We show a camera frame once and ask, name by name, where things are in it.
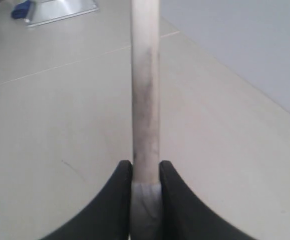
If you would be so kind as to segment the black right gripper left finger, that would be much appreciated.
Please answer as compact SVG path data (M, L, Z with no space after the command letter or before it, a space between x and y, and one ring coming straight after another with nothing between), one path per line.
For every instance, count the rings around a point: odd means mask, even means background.
M45 240L127 240L132 164L121 160L97 196Z

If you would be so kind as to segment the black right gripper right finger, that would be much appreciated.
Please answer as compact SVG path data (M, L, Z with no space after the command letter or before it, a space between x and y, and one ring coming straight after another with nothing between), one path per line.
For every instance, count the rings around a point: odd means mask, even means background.
M164 240L252 240L221 218L186 185L170 161L159 164Z

